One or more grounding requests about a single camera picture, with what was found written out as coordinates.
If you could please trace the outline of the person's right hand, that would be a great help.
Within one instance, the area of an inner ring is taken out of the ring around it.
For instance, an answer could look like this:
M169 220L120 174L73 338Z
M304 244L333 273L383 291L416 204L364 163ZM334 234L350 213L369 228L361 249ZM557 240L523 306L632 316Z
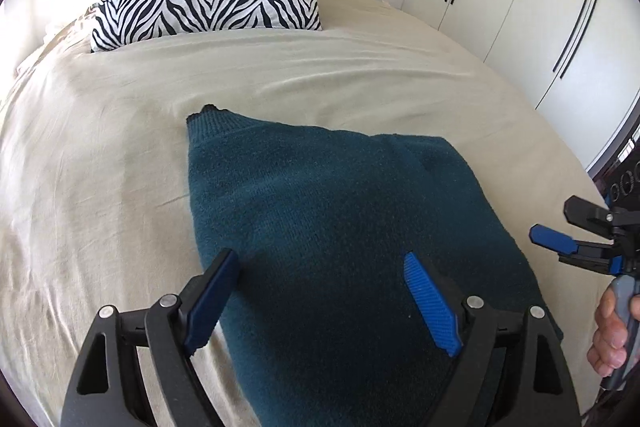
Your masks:
M608 288L594 312L597 329L592 337L587 360L602 378L610 377L627 361L628 331L624 321L615 312L616 297Z

